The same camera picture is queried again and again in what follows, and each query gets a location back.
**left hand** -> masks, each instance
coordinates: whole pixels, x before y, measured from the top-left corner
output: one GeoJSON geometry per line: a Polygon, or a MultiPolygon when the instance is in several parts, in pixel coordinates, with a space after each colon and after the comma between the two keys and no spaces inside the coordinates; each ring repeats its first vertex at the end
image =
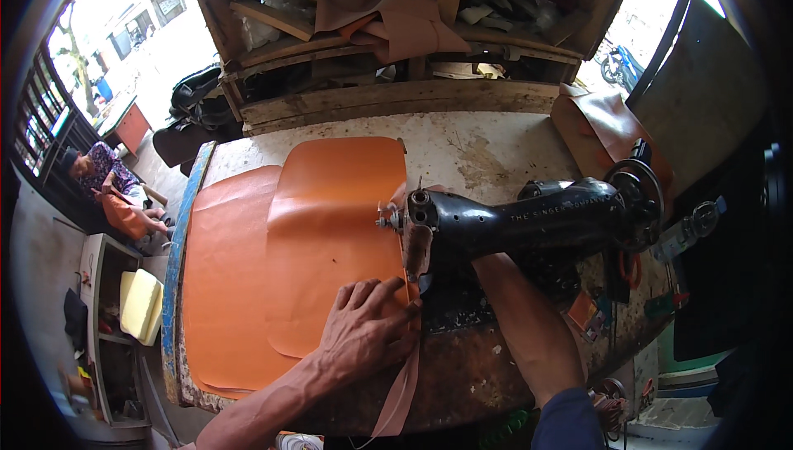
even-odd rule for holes
{"type": "Polygon", "coordinates": [[[348,383],[382,367],[405,360],[419,341],[419,332],[405,326],[420,313],[421,299],[388,317],[380,317],[383,305],[404,286],[393,277],[368,279],[339,289],[313,352],[339,383],[348,383]]]}
{"type": "Polygon", "coordinates": [[[107,174],[107,177],[102,182],[102,193],[103,194],[109,194],[110,192],[113,191],[113,180],[115,178],[116,178],[116,173],[111,171],[111,172],[109,172],[107,174]]]}

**blue barrel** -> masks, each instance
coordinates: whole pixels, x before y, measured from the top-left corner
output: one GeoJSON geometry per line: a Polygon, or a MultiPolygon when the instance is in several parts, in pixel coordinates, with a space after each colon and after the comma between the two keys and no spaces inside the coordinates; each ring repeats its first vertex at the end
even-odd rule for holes
{"type": "Polygon", "coordinates": [[[104,97],[105,101],[110,102],[110,99],[113,98],[113,91],[110,89],[104,76],[97,80],[97,90],[99,90],[99,95],[104,97]]]}

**black sewing machine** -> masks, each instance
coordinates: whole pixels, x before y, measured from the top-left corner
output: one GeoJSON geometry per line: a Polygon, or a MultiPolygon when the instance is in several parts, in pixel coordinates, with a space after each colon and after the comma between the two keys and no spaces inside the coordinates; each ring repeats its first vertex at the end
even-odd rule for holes
{"type": "Polygon", "coordinates": [[[506,252],[561,303],[580,290],[580,261],[608,247],[638,253],[655,243],[664,199],[651,155],[639,139],[604,181],[530,181],[516,202],[500,206],[421,187],[409,192],[377,224],[402,237],[403,265],[419,283],[429,330],[494,319],[470,266],[478,257],[506,252]]]}

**worn tabletop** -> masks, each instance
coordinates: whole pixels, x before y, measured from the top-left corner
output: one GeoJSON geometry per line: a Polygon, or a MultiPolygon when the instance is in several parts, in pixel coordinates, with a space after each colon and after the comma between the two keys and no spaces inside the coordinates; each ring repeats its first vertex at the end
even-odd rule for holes
{"type": "MultiPolygon", "coordinates": [[[[398,114],[377,118],[323,123],[235,140],[202,149],[187,191],[267,164],[283,165],[297,144],[317,138],[382,136],[402,138],[406,149],[408,188],[419,176],[422,186],[435,183],[486,204],[513,202],[530,179],[580,177],[553,123],[545,114],[446,112],[398,114]]],[[[185,218],[188,210],[182,211],[185,218]]],[[[186,227],[186,219],[179,223],[186,227]]],[[[181,248],[172,248],[169,273],[181,285],[181,248]]],[[[617,337],[610,347],[609,332],[594,343],[581,340],[582,356],[594,382],[636,355],[666,320],[648,321],[644,303],[669,288],[663,265],[646,253],[641,256],[641,286],[627,306],[618,306],[617,337]]],[[[581,286],[603,286],[600,256],[579,265],[581,286]]],[[[462,311],[446,304],[426,303],[420,352],[420,376],[405,433],[441,429],[476,421],[534,399],[512,361],[495,317],[481,290],[461,291],[462,311]]],[[[173,317],[164,317],[164,371],[169,398],[217,412],[233,400],[198,390],[190,378],[179,320],[181,290],[173,289],[173,317]]],[[[324,435],[371,434],[382,403],[399,371],[394,366],[369,379],[347,386],[314,406],[287,429],[324,435]]]]}

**elderly woman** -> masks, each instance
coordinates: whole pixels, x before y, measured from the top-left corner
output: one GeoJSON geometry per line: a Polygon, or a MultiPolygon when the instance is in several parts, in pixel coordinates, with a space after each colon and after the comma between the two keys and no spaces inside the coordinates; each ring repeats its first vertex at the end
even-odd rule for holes
{"type": "Polygon", "coordinates": [[[61,158],[60,167],[77,180],[85,196],[94,199],[98,204],[102,203],[102,195],[111,193],[115,187],[124,195],[129,208],[143,221],[147,229],[159,231],[170,240],[169,227],[176,221],[162,208],[144,209],[144,202],[147,200],[144,187],[104,142],[95,143],[85,155],[74,148],[67,149],[61,158]]]}

